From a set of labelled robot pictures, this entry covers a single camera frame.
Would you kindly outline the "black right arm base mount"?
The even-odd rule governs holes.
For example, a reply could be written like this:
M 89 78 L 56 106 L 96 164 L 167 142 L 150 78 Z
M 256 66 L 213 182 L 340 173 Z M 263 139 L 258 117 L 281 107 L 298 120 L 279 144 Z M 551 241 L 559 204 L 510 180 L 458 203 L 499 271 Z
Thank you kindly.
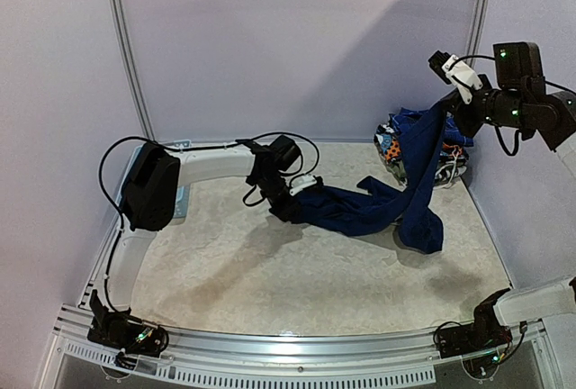
M 433 342 L 441 358 L 461 356 L 489 348 L 496 348 L 506 344 L 503 353 L 497 353 L 490 360 L 492 365 L 498 366 L 512 357 L 524 341 L 527 332 L 527 322 L 520 322 L 521 335 L 517 345 L 512 348 L 511 330 L 496 317 L 494 306 L 497 301 L 510 288 L 502 289 L 491 294 L 478 304 L 473 310 L 473 322 L 462 324 L 447 321 L 436 328 L 433 333 Z

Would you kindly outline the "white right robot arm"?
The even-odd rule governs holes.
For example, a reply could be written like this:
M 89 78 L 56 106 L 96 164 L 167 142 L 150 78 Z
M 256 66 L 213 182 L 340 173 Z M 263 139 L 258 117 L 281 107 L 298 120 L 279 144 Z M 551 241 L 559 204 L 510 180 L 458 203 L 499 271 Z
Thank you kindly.
M 486 158 L 477 193 L 510 287 L 483 299 L 466 328 L 469 346 L 484 349 L 500 326 L 575 312 L 575 94 L 548 82 L 533 42 L 436 51 L 427 66 L 448 85 L 444 109 Z

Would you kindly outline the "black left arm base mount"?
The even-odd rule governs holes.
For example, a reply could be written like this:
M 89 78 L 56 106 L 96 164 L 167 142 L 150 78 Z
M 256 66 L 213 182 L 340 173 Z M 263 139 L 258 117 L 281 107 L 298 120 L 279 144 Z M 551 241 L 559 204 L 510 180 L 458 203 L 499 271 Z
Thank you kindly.
M 96 290 L 91 293 L 89 305 L 93 313 L 87 333 L 89 341 L 128 355 L 160 357 L 166 350 L 169 334 L 162 326 L 133 317 L 129 312 L 110 311 Z

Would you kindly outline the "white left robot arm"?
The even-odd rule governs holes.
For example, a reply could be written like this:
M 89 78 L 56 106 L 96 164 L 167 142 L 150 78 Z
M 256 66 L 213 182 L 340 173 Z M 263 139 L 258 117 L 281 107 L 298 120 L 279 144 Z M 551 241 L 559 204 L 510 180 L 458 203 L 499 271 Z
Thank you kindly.
M 292 171 L 303 159 L 296 135 L 276 135 L 261 145 L 240 139 L 215 146 L 177 148 L 143 140 L 111 201 L 119 215 L 118 233 L 105 266 L 103 297 L 115 312 L 131 307 L 135 281 L 152 240 L 173 220 L 181 187 L 195 183 L 243 177 L 269 203 L 271 213 L 292 221 L 300 192 L 321 185 L 312 169 Z

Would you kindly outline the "navy cartoon print t-shirt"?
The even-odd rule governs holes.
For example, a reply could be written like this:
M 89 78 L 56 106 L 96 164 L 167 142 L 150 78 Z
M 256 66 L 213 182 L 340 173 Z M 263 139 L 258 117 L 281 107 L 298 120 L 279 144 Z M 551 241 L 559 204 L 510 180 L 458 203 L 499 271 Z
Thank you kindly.
M 405 247 L 424 254 L 440 251 L 444 225 L 429 203 L 445 124 L 446 111 L 441 103 L 436 103 L 399 136 L 408 179 L 403 190 L 373 176 L 357 183 L 360 192 L 329 185 L 310 186 L 295 196 L 299 208 L 289 222 L 360 237 L 383 231 L 399 220 L 398 235 Z

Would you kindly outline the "blue plaid flannel shirt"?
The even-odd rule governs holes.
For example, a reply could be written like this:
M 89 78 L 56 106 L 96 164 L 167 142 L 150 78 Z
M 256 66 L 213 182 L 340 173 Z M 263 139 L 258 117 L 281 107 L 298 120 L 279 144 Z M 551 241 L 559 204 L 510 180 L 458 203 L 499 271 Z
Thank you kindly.
M 401 108 L 398 113 L 389 114 L 389 125 L 398 134 L 408 131 L 414 124 L 416 124 L 427 110 L 410 110 Z M 448 113 L 445 117 L 445 129 L 443 142 L 448 145 L 458 145 L 465 148 L 473 146 L 473 138 L 465 137 L 455 124 L 452 114 Z

